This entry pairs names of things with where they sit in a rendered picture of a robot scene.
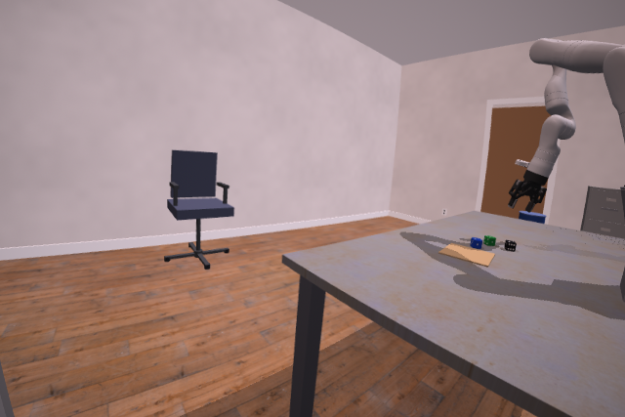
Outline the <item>peach flat square mat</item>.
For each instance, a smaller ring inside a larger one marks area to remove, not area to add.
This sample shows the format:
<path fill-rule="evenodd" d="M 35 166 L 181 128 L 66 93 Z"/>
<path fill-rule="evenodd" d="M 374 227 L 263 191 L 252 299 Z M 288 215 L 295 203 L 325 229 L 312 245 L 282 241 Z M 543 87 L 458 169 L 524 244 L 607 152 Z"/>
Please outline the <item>peach flat square mat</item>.
<path fill-rule="evenodd" d="M 439 254 L 488 267 L 495 254 L 450 243 Z"/>

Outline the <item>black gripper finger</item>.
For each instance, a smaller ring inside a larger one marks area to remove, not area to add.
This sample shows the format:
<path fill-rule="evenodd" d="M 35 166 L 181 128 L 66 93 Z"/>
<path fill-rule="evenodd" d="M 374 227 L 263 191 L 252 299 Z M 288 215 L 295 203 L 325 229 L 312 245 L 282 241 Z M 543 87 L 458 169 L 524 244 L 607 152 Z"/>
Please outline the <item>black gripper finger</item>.
<path fill-rule="evenodd" d="M 524 185 L 524 182 L 522 182 L 520 180 L 516 180 L 515 183 L 513 184 L 512 188 L 510 189 L 509 194 L 512 196 L 510 201 L 509 201 L 509 204 L 508 204 L 508 206 L 510 208 L 513 209 L 515 207 L 518 199 L 521 196 L 525 196 L 527 193 L 533 191 L 533 188 L 528 188 L 526 191 L 521 192 L 521 188 L 523 187 L 523 185 Z M 514 189 L 515 189 L 515 191 L 514 191 Z"/>
<path fill-rule="evenodd" d="M 535 206 L 535 204 L 541 203 L 542 200 L 543 200 L 543 197 L 544 197 L 544 195 L 546 193 L 546 190 L 547 190 L 546 188 L 541 187 L 540 191 L 538 191 L 538 189 L 536 188 L 534 190 L 534 195 L 530 197 L 530 201 L 528 202 L 528 204 L 527 204 L 527 206 L 525 208 L 525 211 L 530 213 L 532 211 L 533 207 Z M 540 198 L 537 199 L 539 196 L 540 196 Z"/>

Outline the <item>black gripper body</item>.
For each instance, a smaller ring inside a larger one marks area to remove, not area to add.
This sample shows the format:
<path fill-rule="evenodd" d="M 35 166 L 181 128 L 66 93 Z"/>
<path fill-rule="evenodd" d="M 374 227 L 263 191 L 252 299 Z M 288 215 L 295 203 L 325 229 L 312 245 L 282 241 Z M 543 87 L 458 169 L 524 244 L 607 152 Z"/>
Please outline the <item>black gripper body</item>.
<path fill-rule="evenodd" d="M 536 173 L 533 173 L 529 170 L 526 169 L 525 173 L 524 173 L 524 185 L 521 188 L 521 192 L 526 191 L 528 188 L 533 188 L 532 192 L 529 192 L 526 194 L 526 196 L 533 196 L 534 195 L 534 190 L 537 188 L 538 191 L 541 189 L 541 186 L 545 186 L 548 178 L 538 175 Z M 540 184 L 541 186 L 537 185 Z"/>

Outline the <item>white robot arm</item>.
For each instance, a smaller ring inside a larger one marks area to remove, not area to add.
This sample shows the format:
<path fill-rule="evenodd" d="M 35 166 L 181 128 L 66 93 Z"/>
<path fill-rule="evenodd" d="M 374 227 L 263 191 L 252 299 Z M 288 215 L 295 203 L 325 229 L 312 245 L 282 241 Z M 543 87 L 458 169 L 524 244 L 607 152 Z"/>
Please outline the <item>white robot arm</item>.
<path fill-rule="evenodd" d="M 518 159 L 515 164 L 549 178 L 561 152 L 558 139 L 567 140 L 574 135 L 576 124 L 566 90 L 567 69 L 604 74 L 612 104 L 618 111 L 625 143 L 625 45 L 541 38 L 532 44 L 529 56 L 534 63 L 548 64 L 553 68 L 553 76 L 544 92 L 545 107 L 551 116 L 543 123 L 539 147 L 530 163 Z"/>

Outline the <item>blue die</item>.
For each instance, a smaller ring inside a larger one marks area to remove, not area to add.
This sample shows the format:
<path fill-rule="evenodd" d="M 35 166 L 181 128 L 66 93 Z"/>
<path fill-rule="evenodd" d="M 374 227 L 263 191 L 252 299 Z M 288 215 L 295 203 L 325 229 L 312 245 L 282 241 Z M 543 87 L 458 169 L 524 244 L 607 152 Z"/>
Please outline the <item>blue die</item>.
<path fill-rule="evenodd" d="M 472 237 L 471 238 L 471 244 L 470 244 L 473 248 L 477 248 L 477 249 L 481 249 L 482 246 L 482 240 L 480 238 L 475 238 Z"/>

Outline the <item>black die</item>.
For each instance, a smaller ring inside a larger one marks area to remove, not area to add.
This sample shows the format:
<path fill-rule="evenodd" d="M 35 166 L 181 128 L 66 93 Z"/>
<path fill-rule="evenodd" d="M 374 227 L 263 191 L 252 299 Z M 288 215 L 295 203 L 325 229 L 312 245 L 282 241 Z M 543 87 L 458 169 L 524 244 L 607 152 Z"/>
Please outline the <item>black die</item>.
<path fill-rule="evenodd" d="M 507 251 L 513 251 L 513 252 L 515 252 L 515 251 L 516 251 L 516 246 L 517 246 L 517 243 L 516 243 L 515 241 L 506 240 L 506 241 L 505 241 L 505 246 L 504 246 L 504 248 L 505 248 Z"/>

